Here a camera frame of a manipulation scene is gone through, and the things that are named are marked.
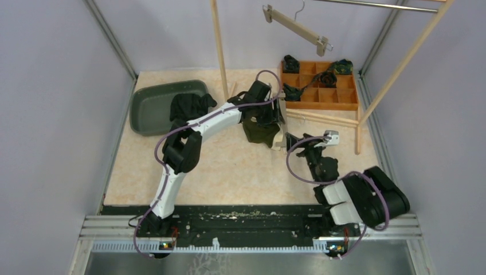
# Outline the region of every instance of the black cloth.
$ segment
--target black cloth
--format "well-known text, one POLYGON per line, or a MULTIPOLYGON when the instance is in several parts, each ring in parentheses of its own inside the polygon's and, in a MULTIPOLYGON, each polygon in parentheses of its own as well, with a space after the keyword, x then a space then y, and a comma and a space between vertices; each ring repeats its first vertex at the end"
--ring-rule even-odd
POLYGON ((243 120, 243 131, 245 131, 246 138, 251 143, 265 143, 268 148, 273 146, 273 138, 280 131, 277 123, 268 125, 258 125, 258 123, 248 120, 243 120))
POLYGON ((324 84, 326 88, 336 88, 338 78, 333 72, 322 72, 319 74, 319 81, 324 84))
POLYGON ((180 93, 174 96, 170 104, 170 121, 198 119, 207 115, 209 107, 216 107, 217 102, 210 94, 198 96, 193 93, 180 93))
POLYGON ((284 57, 284 73, 299 73, 300 63, 290 55, 284 57))
POLYGON ((303 92, 303 89, 295 88, 284 83, 284 93, 286 101, 300 101, 300 96, 303 92))

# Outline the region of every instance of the wooden dowel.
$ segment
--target wooden dowel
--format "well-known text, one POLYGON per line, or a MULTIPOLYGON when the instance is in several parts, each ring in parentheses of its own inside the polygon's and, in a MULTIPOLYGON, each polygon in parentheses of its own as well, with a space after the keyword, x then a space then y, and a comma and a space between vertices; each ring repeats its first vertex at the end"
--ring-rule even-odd
POLYGON ((318 119, 317 117, 305 117, 305 116, 294 115, 290 113, 287 114, 287 117, 291 117, 293 119, 302 119, 302 120, 332 124, 332 125, 343 126, 348 128, 356 128, 356 125, 351 125, 351 124, 346 124, 346 123, 341 123, 341 122, 331 121, 331 120, 325 120, 325 119, 318 119))
POLYGON ((214 36, 216 38, 216 50, 218 52, 218 61, 220 62, 221 71, 221 81, 223 82, 223 92, 225 94, 225 100, 229 98, 228 94, 228 81, 226 80, 226 67, 225 58, 223 55, 223 46, 221 43, 221 30, 220 30, 220 19, 218 16, 218 6, 216 0, 210 0, 211 11, 213 13, 213 25, 214 25, 214 36))
POLYGON ((425 42, 429 34, 432 32, 432 30, 436 27, 436 25, 439 23, 439 21, 442 19, 444 14, 447 12, 447 10, 450 8, 454 0, 447 0, 443 5, 439 7, 438 13, 436 13, 432 19, 429 21, 427 26, 424 28, 420 36, 417 38, 413 46, 409 49, 407 52, 406 56, 402 59, 400 64, 395 68, 395 71, 393 74, 390 76, 390 78, 386 81, 384 84, 383 88, 379 91, 378 95, 375 97, 373 102, 370 104, 366 112, 364 113, 363 117, 361 117, 361 120, 359 121, 359 125, 362 126, 368 117, 371 115, 371 113, 374 111, 374 109, 377 107, 378 103, 383 99, 385 94, 388 92, 388 90, 391 88, 391 86, 395 83, 395 80, 397 80, 398 76, 403 72, 407 64, 410 62, 410 60, 413 58, 413 56, 416 54, 420 46, 425 42))
POLYGON ((344 119, 342 117, 321 115, 319 113, 311 113, 311 112, 300 111, 300 110, 295 110, 295 109, 287 109, 287 113, 292 113, 294 115, 303 115, 303 116, 308 116, 308 117, 316 117, 318 119, 326 119, 326 120, 329 120, 329 121, 342 122, 342 123, 347 123, 347 124, 352 124, 352 125, 358 125, 358 121, 356 121, 356 120, 344 119))
POLYGON ((236 96, 236 81, 233 82, 233 85, 231 86, 231 97, 236 96))
MULTIPOLYGON (((361 104, 358 103, 358 110, 356 110, 356 120, 359 120, 361 117, 361 104)), ((355 135, 354 135, 354 141, 355 141, 355 154, 359 155, 361 154, 361 126, 356 125, 356 130, 355 130, 355 135)))

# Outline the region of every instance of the metal hook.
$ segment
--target metal hook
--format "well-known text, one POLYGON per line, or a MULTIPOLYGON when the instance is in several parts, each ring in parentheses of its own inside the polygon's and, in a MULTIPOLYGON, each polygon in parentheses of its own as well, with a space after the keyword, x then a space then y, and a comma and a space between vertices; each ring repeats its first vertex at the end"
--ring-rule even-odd
POLYGON ((329 43, 326 43, 326 50, 328 50, 329 52, 332 52, 333 49, 334 49, 334 46, 332 46, 329 43))
POLYGON ((297 21, 297 13, 299 13, 299 12, 303 11, 303 10, 304 10, 304 8, 305 8, 305 0, 302 0, 302 9, 298 10, 298 11, 295 13, 295 15, 293 16, 293 20, 294 20, 294 21, 297 21))

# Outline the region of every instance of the metal rod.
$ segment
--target metal rod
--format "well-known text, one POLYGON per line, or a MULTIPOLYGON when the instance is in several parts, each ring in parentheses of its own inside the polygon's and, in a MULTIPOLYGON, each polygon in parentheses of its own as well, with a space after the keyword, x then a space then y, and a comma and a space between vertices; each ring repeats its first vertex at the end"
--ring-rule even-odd
MULTIPOLYGON (((406 5, 407 2, 408 0, 397 0, 395 5, 406 5)), ((398 12, 399 10, 391 10, 390 14, 386 18, 386 21, 383 24, 383 27, 381 28, 380 34, 375 40, 373 47, 371 48, 368 56, 366 57, 366 60, 364 61, 363 67, 361 68, 361 70, 359 70, 359 74, 361 75, 361 77, 364 77, 366 75, 366 73, 371 67, 371 64, 375 60, 376 55, 381 50, 381 47, 383 46, 383 43, 386 37, 388 36, 388 33, 390 32, 392 26, 395 23, 395 20, 397 19, 398 12)))
POLYGON ((406 7, 406 6, 397 6, 397 5, 388 5, 388 4, 381 4, 381 3, 370 3, 370 2, 352 1, 352 0, 314 0, 314 1, 342 3, 342 4, 351 4, 351 5, 368 6, 368 7, 384 7, 384 8, 388 8, 388 9, 418 11, 418 12, 421 12, 421 13, 437 13, 438 12, 438 10, 424 9, 424 8, 421 8, 421 7, 406 7))
POLYGON ((115 34, 113 33, 108 23, 106 22, 105 18, 103 17, 103 14, 101 13, 101 10, 98 8, 98 5, 96 4, 95 0, 83 0, 83 2, 86 4, 86 7, 95 18, 96 23, 98 23, 98 26, 100 27, 106 39, 108 40, 112 49, 115 51, 116 56, 118 57, 120 62, 127 70, 128 74, 132 77, 134 81, 136 81, 138 75, 136 74, 132 63, 130 62, 130 59, 128 58, 127 54, 123 50, 120 42, 116 39, 115 34))

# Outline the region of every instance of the folded cloth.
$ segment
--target folded cloth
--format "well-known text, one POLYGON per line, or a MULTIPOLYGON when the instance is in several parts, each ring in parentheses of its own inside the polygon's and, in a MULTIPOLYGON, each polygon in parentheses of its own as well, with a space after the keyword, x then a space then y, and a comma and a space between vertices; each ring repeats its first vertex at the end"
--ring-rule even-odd
POLYGON ((299 73, 300 63, 297 59, 293 58, 291 55, 286 55, 284 57, 284 73, 299 73))
POLYGON ((328 69, 329 72, 335 74, 352 74, 352 62, 347 59, 342 59, 331 64, 328 69))
POLYGON ((336 88, 338 78, 333 72, 322 72, 319 75, 319 81, 324 84, 326 88, 336 88))
POLYGON ((286 101, 300 101, 300 96, 302 95, 303 92, 304 90, 292 87, 284 83, 284 93, 285 93, 286 101))
POLYGON ((273 146, 273 138, 280 131, 277 123, 268 125, 258 125, 258 123, 251 121, 251 119, 243 120, 243 131, 245 131, 246 138, 251 143, 265 143, 268 148, 273 146))
POLYGON ((174 96, 170 104, 170 121, 198 119, 207 115, 209 107, 216 107, 217 102, 210 94, 202 97, 193 93, 180 93, 174 96))

